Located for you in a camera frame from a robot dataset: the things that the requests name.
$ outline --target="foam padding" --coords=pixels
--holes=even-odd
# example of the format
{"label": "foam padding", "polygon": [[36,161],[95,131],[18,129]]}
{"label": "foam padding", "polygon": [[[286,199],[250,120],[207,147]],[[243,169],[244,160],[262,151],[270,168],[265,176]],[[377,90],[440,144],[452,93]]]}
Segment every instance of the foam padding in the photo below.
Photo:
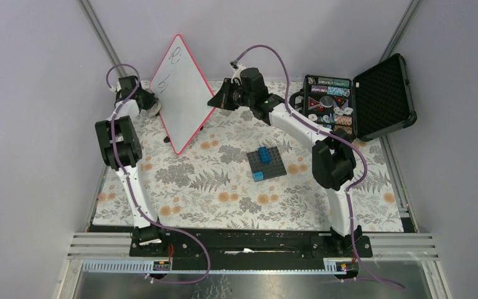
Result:
{"label": "foam padding", "polygon": [[391,57],[354,80],[357,133],[365,136],[410,117],[398,57]]}

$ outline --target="light blue lego brick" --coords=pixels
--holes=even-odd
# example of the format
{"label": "light blue lego brick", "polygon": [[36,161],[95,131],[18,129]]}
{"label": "light blue lego brick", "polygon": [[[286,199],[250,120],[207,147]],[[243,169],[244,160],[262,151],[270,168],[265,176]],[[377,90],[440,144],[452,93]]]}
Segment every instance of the light blue lego brick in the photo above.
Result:
{"label": "light blue lego brick", "polygon": [[259,148],[258,151],[259,151],[259,156],[261,158],[261,162],[263,164],[268,164],[272,161],[272,159],[270,158],[270,154],[268,153],[268,149],[266,149],[265,146]]}
{"label": "light blue lego brick", "polygon": [[258,171],[256,173],[253,173],[254,175],[254,181],[255,182],[258,182],[258,181],[262,181],[263,180],[263,173],[261,171]]}

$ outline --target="red wire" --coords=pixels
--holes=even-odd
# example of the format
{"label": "red wire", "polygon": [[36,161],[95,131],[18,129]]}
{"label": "red wire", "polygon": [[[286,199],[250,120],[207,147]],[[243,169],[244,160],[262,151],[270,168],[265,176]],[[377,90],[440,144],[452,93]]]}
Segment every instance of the red wire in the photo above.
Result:
{"label": "red wire", "polygon": [[173,244],[169,244],[169,246],[167,246],[167,251],[169,252],[169,257],[167,261],[169,262],[169,266],[171,267],[171,258],[173,257],[173,253],[175,252],[175,247],[173,246]]}

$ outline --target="black carrying case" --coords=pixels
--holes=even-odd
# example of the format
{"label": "black carrying case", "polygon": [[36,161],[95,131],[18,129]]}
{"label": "black carrying case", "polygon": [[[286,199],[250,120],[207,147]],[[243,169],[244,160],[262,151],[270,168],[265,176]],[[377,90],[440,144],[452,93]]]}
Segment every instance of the black carrying case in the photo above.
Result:
{"label": "black carrying case", "polygon": [[324,115],[330,115],[333,108],[321,107],[309,109],[309,99],[318,99],[322,96],[335,97],[328,93],[311,92],[311,87],[318,79],[337,79],[349,81],[349,107],[353,109],[352,124],[349,126],[331,124],[336,130],[343,128],[351,137],[357,137],[362,141],[370,141],[385,134],[407,128],[415,123],[417,114],[413,108],[413,100],[410,92],[410,81],[406,73],[406,61],[400,54],[380,62],[366,70],[353,80],[347,78],[335,78],[327,76],[307,75],[303,84],[303,96],[301,113],[307,117],[315,114],[319,119]]}

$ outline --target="white wall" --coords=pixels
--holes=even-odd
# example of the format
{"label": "white wall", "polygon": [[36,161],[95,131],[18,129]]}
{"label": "white wall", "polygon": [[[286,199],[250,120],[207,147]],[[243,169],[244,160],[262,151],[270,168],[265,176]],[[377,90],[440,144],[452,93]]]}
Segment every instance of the white wall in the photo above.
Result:
{"label": "white wall", "polygon": [[0,298],[49,298],[102,168],[110,63],[77,1],[0,1]]}
{"label": "white wall", "polygon": [[392,134],[452,294],[478,298],[478,1],[423,1],[398,47],[418,112]]}
{"label": "white wall", "polygon": [[[129,0],[91,1],[122,62],[150,77],[180,33],[209,79],[233,75],[246,48],[266,44],[293,79],[305,74],[354,77],[375,65],[410,0]],[[242,62],[265,78],[284,78],[266,49]]]}

